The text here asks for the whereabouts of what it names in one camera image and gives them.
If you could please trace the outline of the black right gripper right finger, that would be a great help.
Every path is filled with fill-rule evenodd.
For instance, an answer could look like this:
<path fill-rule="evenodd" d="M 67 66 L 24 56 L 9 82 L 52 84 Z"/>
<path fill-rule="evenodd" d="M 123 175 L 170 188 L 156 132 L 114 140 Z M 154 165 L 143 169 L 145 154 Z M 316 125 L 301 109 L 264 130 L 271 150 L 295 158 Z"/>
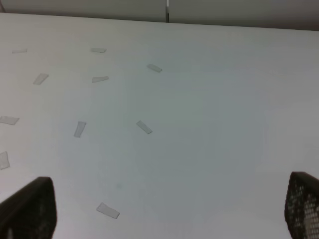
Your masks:
<path fill-rule="evenodd" d="M 285 200 L 285 221 L 291 238 L 319 237 L 319 180 L 306 172 L 292 172 Z"/>

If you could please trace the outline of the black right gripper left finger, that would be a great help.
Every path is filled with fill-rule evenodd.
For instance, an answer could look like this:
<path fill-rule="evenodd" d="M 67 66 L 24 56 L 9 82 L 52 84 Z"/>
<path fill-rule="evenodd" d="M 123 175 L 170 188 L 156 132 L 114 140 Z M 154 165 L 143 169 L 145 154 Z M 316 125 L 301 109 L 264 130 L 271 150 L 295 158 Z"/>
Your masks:
<path fill-rule="evenodd" d="M 51 239 L 57 225 L 53 181 L 38 177 L 0 204 L 2 239 Z"/>

